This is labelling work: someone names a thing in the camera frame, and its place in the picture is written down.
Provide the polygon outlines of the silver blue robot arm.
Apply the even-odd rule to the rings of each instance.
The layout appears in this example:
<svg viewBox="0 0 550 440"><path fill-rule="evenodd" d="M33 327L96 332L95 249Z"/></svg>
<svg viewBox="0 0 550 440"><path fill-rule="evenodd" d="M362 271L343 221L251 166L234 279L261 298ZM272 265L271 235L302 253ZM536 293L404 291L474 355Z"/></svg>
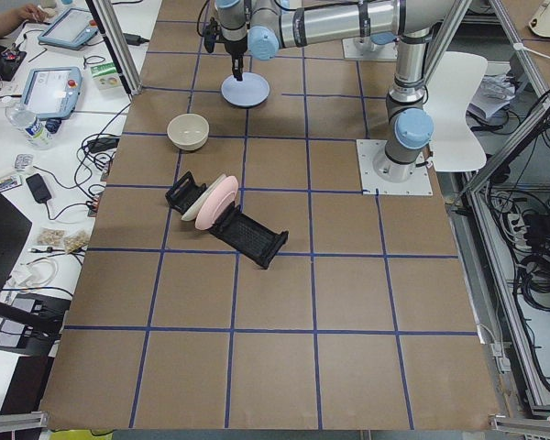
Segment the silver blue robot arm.
<svg viewBox="0 0 550 440"><path fill-rule="evenodd" d="M381 32L365 37L352 34L343 35L338 32L323 35L301 34L299 37L295 37L291 34L290 38L285 38L281 36L279 31L275 32L268 27L256 26L252 27L244 38L233 44L234 52L231 54L233 77L239 82L243 81L243 56L248 50L251 51L254 57L262 61L268 61L277 54L279 49L305 47L316 43L340 40L348 37L356 38L357 41L363 40L367 43L377 45L389 44L397 38L397 36L391 32Z"/></svg>
<svg viewBox="0 0 550 440"><path fill-rule="evenodd" d="M406 182L429 144L434 126L423 110L426 76L440 52L432 49L432 28L454 11L452 1L343 1L292 8L286 1L217 1L215 15L201 27L203 44L221 44L232 73L242 81L246 53L261 61L279 50L340 40L349 58L386 60L395 54L393 83L386 97L390 134L373 160L386 182Z"/></svg>

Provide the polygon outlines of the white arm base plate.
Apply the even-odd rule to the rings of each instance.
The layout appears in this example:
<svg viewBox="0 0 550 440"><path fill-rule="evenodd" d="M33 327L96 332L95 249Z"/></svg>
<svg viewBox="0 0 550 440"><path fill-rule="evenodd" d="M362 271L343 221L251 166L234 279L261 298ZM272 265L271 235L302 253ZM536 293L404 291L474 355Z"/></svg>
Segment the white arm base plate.
<svg viewBox="0 0 550 440"><path fill-rule="evenodd" d="M370 38L345 38L342 40L344 58L352 61L393 62L397 60L397 41L377 44Z"/></svg>
<svg viewBox="0 0 550 440"><path fill-rule="evenodd" d="M366 195L432 196L422 152L414 163L401 165L386 156L384 139L358 139L357 160Z"/></svg>

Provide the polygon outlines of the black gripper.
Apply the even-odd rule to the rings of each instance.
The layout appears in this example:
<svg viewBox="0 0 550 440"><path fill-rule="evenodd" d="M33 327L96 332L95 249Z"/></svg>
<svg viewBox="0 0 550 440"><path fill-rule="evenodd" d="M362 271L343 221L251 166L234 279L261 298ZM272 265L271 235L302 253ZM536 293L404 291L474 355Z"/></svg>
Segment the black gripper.
<svg viewBox="0 0 550 440"><path fill-rule="evenodd" d="M236 81L243 81L244 55L248 50L248 39L242 38L236 41L227 40L224 43L226 52L232 59L232 74Z"/></svg>

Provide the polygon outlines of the person's hand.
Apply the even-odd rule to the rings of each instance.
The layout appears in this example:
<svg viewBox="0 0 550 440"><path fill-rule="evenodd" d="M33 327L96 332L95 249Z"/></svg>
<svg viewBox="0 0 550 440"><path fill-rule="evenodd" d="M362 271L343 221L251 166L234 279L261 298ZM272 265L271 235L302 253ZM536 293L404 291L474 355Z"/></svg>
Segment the person's hand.
<svg viewBox="0 0 550 440"><path fill-rule="evenodd" d="M16 9L16 15L21 21L43 22L46 14L37 5L25 4Z"/></svg>

